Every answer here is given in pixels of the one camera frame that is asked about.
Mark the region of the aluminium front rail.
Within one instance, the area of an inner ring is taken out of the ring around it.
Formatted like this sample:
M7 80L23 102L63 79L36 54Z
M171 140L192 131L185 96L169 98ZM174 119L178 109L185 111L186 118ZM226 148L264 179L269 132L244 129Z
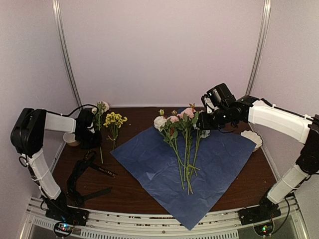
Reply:
M279 204L273 239L307 239L309 234L295 197ZM192 229L171 215L124 214L90 210L86 226L75 226L70 239L261 239L270 221L244 225L238 209L207 213Z

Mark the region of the right aluminium frame post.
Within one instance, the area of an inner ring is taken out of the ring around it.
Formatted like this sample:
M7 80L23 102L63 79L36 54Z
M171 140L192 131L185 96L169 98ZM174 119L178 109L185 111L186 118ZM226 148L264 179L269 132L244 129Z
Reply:
M254 56L254 60L252 64L252 69L250 72L248 85L245 92L246 95L250 95L253 90L253 86L258 74L258 69L261 63L262 53L266 43L267 33L269 29L269 23L270 23L270 17L271 17L271 3L272 3L271 0L264 0L258 41L257 41L255 56Z

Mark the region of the small white bowl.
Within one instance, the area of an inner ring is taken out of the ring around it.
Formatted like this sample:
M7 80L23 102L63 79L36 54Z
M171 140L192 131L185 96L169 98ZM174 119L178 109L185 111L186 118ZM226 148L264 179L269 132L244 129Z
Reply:
M68 132L66 132L66 133L63 135L63 140L64 140L64 142L65 142L67 145L72 146L72 147L76 147L76 146L79 146L79 145L80 145L80 142L75 139L75 134L74 134L74 133L68 133Z

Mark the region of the pink rose stem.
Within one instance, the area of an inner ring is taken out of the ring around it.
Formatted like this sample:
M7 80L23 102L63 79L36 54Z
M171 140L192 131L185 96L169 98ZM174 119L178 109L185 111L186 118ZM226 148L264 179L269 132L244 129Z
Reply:
M190 151L190 163L193 161L194 152L195 152L195 144L196 144L196 131L193 130L192 132L192 146ZM178 127L178 137L177 137L177 146L178 146L178 152L180 159L182 163L184 162L184 151L185 151L185 140L183 138L183 135ZM187 190L187 183L184 182L185 189Z

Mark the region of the blue wrapping paper sheet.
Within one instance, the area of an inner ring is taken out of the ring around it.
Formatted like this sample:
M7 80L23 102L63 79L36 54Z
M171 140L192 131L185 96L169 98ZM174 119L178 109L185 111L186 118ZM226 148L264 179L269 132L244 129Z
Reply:
M193 107L166 117L112 152L141 186L191 230L243 169L255 143L238 134L197 127Z

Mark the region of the light blue flower stem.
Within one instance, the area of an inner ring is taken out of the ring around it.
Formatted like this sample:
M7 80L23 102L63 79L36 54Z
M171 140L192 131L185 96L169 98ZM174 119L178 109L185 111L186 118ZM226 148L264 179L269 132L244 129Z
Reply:
M196 131L196 144L195 144L195 152L194 152L194 157L192 163L189 165L189 174L188 174L188 179L191 181L193 175L197 175L197 171L199 170L196 168L196 160L197 160L197 155L199 151L199 145L202 139L205 139L210 136L210 130L202 130L199 129L194 125L194 130Z

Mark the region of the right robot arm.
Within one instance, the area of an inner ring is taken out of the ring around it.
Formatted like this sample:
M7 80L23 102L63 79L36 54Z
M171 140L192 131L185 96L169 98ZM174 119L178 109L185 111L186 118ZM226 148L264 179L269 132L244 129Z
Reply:
M197 126L203 130L236 127L245 122L281 133L303 145L291 168L261 199L256 208L259 219L267 219L275 207L312 175L319 172L319 117L295 113L276 106L264 98L245 95L239 99L222 83L209 89L201 101Z

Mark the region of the aluminium frame post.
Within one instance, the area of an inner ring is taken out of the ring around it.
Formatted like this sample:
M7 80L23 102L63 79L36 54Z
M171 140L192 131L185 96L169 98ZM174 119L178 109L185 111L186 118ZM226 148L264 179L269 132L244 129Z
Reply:
M264 0L258 41L257 41L255 56L254 56L254 60L252 64L252 69L250 72L248 85L245 92L246 95L250 95L253 90L253 86L258 74L258 69L261 63L262 53L266 43L267 33L269 29L269 23L270 23L270 17L271 17L271 3L272 3L271 0Z
M81 106L82 102L80 99L79 91L75 82L72 66L71 66L71 61L67 49L67 43L65 39L65 33L64 33L64 28L63 28L63 21L62 21L62 14L61 14L61 9L60 9L60 1L59 0L53 0L52 1L52 6L53 6L53 14L55 17L56 21L56 26L57 26L57 31L58 31L58 36L59 36L59 41L60 41L60 47L62 50L62 56L63 56L63 61L68 77L68 81L70 83L71 91L72 94L75 98L75 102L77 106Z

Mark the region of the yellow flower bunch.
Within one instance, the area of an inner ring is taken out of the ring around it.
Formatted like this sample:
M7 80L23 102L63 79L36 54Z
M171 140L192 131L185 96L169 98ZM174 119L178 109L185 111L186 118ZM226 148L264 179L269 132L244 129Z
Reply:
M113 150L116 148L116 141L119 134L119 129L127 120L127 117L124 117L121 114L115 112L111 112L105 117L103 126L108 128L111 133L109 139L113 142Z

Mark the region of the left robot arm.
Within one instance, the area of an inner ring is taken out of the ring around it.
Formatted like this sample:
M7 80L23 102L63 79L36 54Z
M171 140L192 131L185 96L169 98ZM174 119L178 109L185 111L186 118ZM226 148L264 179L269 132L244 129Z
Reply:
M78 110L80 113L73 118L75 111L64 115L45 109L24 108L10 135L12 145L24 161L22 165L29 170L42 195L53 204L51 210L61 221L69 220L72 211L46 163L43 152L44 133L46 130L73 133L75 139L85 148L99 146L101 133L95 130L93 124L96 113L84 106L80 106Z

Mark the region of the left aluminium frame post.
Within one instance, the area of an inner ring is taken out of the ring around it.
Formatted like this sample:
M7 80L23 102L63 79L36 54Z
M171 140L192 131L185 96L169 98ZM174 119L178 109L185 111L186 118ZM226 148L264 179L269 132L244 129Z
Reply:
M64 33L64 28L63 28L63 21L62 21L62 14L61 14L61 9L60 9L60 1L59 0L53 0L52 1L52 6L53 6L53 14L55 17L56 21L56 26L57 26L57 31L58 31L58 36L59 36L59 41L60 41L60 47L62 50L62 56L63 56L63 61L68 77L68 81L70 83L71 91L72 94L75 98L75 102L77 106L81 106L82 102L80 99L79 91L75 82L72 66L71 66L71 61L67 49L67 43L65 39L65 33Z

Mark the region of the scalloped white dish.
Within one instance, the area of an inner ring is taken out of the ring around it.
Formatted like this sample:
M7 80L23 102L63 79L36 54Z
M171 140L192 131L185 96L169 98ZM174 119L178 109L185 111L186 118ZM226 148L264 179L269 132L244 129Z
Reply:
M251 140L252 142L254 142L256 144L253 152L256 152L263 145L263 140L262 140L261 136L252 130L245 130L245 131L241 132L240 135L242 137L245 137L245 138Z

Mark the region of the white rose stem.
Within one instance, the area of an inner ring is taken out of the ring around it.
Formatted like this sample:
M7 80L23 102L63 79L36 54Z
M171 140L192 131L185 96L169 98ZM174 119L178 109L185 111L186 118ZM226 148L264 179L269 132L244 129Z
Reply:
M177 137L178 137L178 127L179 127L180 119L177 116L177 111L173 111L172 115L167 117L163 109L159 110L159 116L154 119L154 127L159 131L159 133L163 136L164 142L166 142L174 151L177 158L179 176L181 181L182 189L185 189L182 167L184 164L182 163L177 146Z

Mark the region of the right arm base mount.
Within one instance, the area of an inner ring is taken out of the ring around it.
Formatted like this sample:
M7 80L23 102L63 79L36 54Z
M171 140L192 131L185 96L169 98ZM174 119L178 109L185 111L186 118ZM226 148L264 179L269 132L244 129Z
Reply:
M252 224L257 235L268 237L275 231L273 219L281 215L278 204L268 200L250 208L242 208L238 212L241 225Z

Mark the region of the large pink peony stem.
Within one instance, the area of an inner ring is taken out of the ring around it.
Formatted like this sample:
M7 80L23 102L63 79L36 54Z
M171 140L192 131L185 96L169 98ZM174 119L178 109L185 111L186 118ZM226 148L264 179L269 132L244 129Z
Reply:
M189 107L178 113L177 116L180 119L179 130L181 131L185 140L185 151L184 151L184 167L183 167L183 180L187 183L187 192L192 194L191 182L188 179L189 165L190 165L190 151L192 146L192 132L194 130L194 124L198 120L198 112L195 109L195 104L189 104Z

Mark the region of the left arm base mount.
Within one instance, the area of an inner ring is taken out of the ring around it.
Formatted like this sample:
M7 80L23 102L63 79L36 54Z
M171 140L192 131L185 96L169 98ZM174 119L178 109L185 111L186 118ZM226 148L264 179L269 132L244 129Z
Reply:
M86 226L89 212L72 207L67 207L67 212L63 212L56 206L48 205L45 216L57 221L53 226L53 232L59 238L65 238L72 234L75 226Z

